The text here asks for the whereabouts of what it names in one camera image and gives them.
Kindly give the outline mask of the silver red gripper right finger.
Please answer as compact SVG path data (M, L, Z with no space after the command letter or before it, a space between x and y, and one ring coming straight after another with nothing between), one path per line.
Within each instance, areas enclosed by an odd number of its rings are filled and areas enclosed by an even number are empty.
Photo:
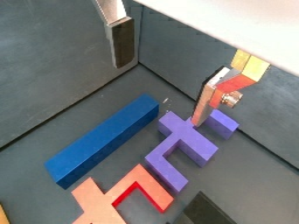
M243 97L239 90L255 85L268 68L268 62L252 54L236 50L231 68L222 66L201 83L197 102L191 116L191 122L195 126L203 124L212 110L220 104L230 108L235 107Z

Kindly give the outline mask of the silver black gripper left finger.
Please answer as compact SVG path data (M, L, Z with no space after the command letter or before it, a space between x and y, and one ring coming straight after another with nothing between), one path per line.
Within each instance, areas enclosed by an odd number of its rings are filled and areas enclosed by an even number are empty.
M135 20L127 15L123 0L92 2L105 25L113 66L120 68L135 58Z

